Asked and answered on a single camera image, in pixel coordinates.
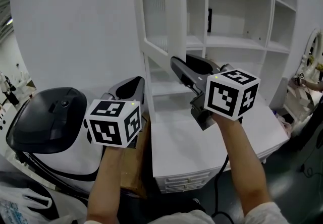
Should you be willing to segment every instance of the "ceiling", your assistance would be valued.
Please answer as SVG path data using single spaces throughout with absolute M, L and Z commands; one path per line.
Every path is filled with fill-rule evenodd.
M 13 24 L 7 25 L 10 18 L 10 0 L 0 0 L 0 43 L 14 31 Z

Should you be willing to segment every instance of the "white cabinet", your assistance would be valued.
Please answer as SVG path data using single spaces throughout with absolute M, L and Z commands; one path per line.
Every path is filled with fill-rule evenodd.
M 266 140 L 249 139 L 262 159 L 287 141 L 268 105 L 289 56 L 297 0 L 135 0 L 135 8 L 152 121 L 153 170 L 163 192 L 202 187 L 220 170 L 226 155 L 218 129 L 214 127 L 214 133 L 202 132 L 190 114 L 189 102 L 195 95 L 172 73 L 172 56 L 185 60 L 187 54 L 194 54 L 259 76 L 260 96 L 253 111 L 279 130 L 275 140 L 271 136 Z M 251 128 L 259 121 L 256 113 L 246 119 L 248 135 L 261 136 Z M 176 176 L 186 178 L 205 172 L 210 172 L 210 176 L 191 187 L 182 181 L 165 183 Z

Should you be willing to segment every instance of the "white desk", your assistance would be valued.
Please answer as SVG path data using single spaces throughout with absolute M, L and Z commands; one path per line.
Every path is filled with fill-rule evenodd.
M 261 160 L 289 139 L 260 96 L 253 109 L 243 117 L 242 126 Z M 202 187 L 220 170 L 227 156 L 217 124 L 202 131 L 194 119 L 155 123 L 151 125 L 151 138 L 153 176 L 162 192 L 166 192 L 163 191 L 164 188 L 177 192 Z M 203 182 L 198 181 L 196 186 L 188 187 L 186 177 L 198 176 L 199 173 L 201 173 L 199 181 Z M 184 188 L 175 186 L 182 183 Z

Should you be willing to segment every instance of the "black object on shelf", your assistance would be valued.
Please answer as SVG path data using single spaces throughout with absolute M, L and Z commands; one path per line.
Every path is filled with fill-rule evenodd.
M 208 16 L 207 16 L 207 32 L 211 33 L 211 25 L 212 25 L 212 9 L 208 8 Z

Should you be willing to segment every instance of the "person's left arm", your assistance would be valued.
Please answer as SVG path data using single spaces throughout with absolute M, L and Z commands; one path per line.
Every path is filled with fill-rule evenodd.
M 89 196 L 86 220 L 94 220 L 102 224 L 117 223 L 123 152 L 121 148 L 105 149 Z

